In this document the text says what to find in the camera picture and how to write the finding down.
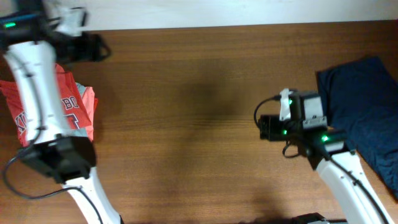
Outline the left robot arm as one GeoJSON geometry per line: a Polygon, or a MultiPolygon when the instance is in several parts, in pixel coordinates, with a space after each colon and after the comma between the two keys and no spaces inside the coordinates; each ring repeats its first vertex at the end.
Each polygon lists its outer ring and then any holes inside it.
{"type": "Polygon", "coordinates": [[[100,35],[83,31],[84,7],[59,7],[51,18],[43,0],[15,6],[1,18],[1,52],[25,111],[28,145],[15,160],[60,184],[88,223],[121,223],[99,180],[92,142],[70,128],[55,71],[56,63],[103,61],[111,49],[100,35]]]}

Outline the orange red t-shirt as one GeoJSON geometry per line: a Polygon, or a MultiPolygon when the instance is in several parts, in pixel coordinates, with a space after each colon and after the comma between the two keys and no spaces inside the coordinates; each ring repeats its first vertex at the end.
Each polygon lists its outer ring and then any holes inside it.
{"type": "MultiPolygon", "coordinates": [[[[65,71],[61,65],[56,64],[55,71],[60,87],[61,104],[65,116],[72,130],[85,128],[91,124],[85,106],[76,87],[72,72],[65,71]]],[[[17,84],[14,82],[1,81],[1,93],[4,95],[7,107],[11,112],[12,118],[17,126],[17,136],[23,146],[27,146],[26,141],[26,118],[22,102],[19,97],[17,84]]]]}

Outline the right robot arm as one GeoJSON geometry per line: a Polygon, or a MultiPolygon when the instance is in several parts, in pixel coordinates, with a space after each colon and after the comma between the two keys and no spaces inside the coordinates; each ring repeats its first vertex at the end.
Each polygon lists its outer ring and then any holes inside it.
{"type": "Polygon", "coordinates": [[[351,150],[343,131],[329,129],[326,117],[281,121],[277,115],[255,120],[260,138],[297,146],[331,190],[348,223],[393,223],[364,173],[359,156],[351,150]]]}

